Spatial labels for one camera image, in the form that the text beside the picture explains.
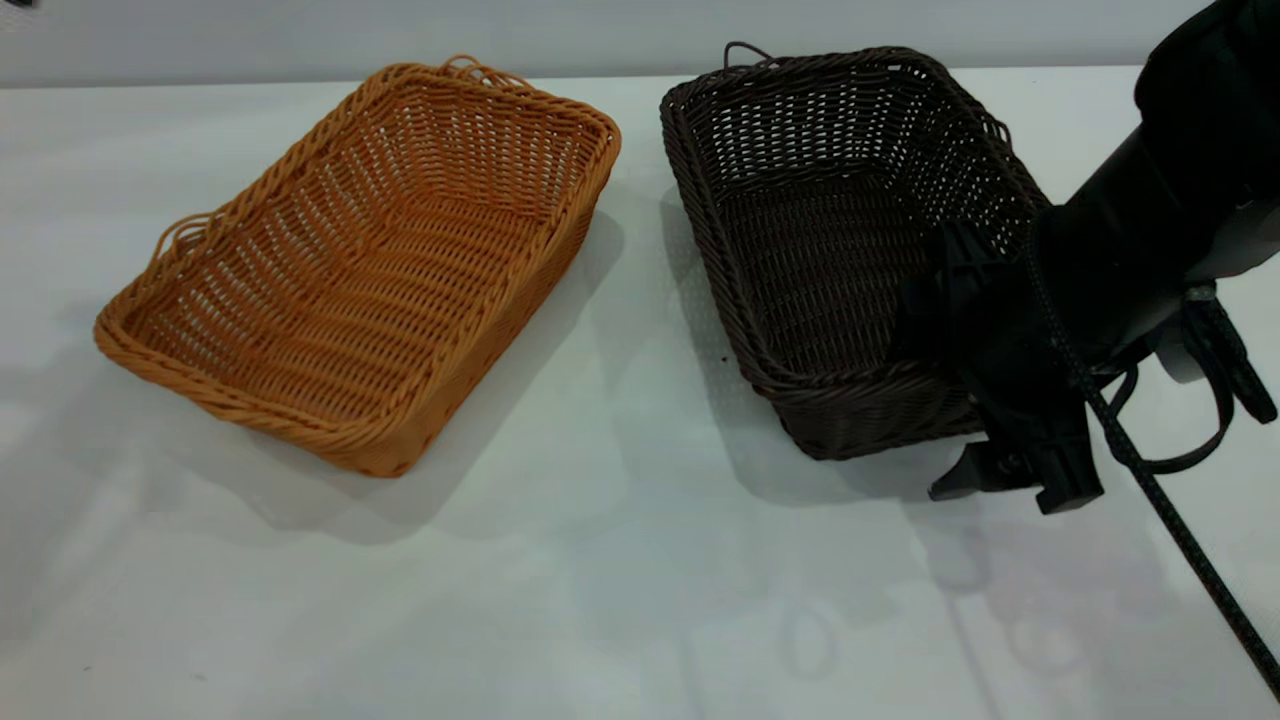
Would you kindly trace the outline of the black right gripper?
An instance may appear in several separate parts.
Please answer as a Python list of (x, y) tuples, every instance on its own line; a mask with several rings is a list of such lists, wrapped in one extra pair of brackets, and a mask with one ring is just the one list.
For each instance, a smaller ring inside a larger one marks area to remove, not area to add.
[[(1091, 447), (1085, 400), (1062, 360), (1089, 352), (1100, 328), (1096, 233), (1037, 222), (1012, 254), (974, 222), (945, 222), (923, 240), (927, 269), (899, 287), (893, 357), (920, 360), (941, 380), (941, 407), (918, 438), (984, 432), (1007, 448), (1036, 448), (1036, 496), (1044, 515), (1105, 493)], [(1002, 452), (969, 443), (928, 489), (950, 501), (1006, 489)]]

